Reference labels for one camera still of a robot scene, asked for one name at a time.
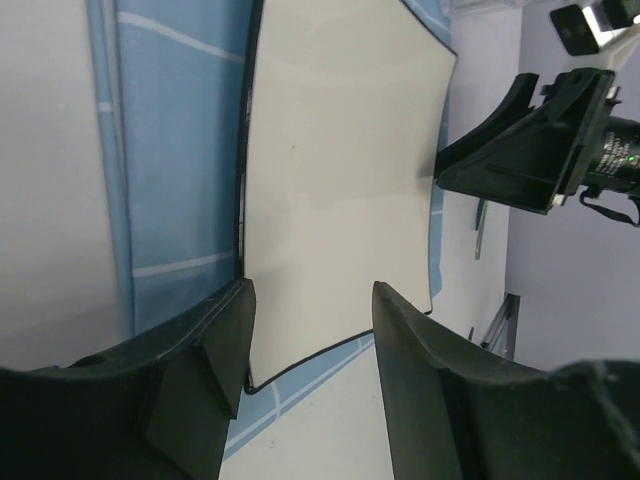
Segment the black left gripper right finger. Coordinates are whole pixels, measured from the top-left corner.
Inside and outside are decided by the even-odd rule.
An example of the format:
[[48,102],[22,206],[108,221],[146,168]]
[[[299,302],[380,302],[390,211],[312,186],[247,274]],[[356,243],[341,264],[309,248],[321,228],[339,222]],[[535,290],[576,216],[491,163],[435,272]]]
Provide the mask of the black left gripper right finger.
[[635,479],[639,366],[553,371],[493,354],[376,282],[372,320],[398,479]]

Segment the square white plate dark rim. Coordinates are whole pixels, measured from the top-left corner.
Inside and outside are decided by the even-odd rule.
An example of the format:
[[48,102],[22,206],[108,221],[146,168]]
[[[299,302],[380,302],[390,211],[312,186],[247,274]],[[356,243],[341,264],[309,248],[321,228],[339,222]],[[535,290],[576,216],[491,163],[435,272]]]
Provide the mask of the square white plate dark rim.
[[432,307],[432,188],[458,57],[405,1],[258,1],[238,136],[254,394],[370,332],[386,281]]

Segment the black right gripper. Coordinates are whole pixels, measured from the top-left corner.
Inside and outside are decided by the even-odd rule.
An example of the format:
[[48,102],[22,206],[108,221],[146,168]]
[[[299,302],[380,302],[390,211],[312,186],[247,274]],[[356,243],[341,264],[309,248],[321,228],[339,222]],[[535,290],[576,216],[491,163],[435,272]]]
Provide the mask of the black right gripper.
[[638,228],[639,219],[593,203],[610,191],[639,211],[639,121],[611,115],[621,103],[614,72],[561,73],[535,107],[538,80],[533,73],[517,75],[480,125],[437,154],[437,186],[546,214],[557,196],[571,196],[582,184],[582,206]]

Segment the blue grid placemat cloth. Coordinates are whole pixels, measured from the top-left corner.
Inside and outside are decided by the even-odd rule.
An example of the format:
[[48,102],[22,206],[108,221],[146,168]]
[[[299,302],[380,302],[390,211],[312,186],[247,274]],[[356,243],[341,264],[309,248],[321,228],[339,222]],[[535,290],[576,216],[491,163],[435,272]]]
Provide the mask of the blue grid placemat cloth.
[[[191,308],[238,267],[238,136],[258,1],[92,1],[96,77],[120,305],[120,338]],[[451,47],[432,1],[405,1]],[[432,188],[429,272],[440,287]],[[373,345],[369,333],[241,395],[226,458],[254,443]]]

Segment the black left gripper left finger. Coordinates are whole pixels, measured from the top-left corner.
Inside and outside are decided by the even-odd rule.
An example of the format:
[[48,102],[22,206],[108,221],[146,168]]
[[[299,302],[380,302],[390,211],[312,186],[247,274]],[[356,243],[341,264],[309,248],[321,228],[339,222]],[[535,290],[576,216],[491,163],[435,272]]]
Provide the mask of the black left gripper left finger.
[[236,418],[253,283],[69,367],[1,373],[5,479],[215,479]]

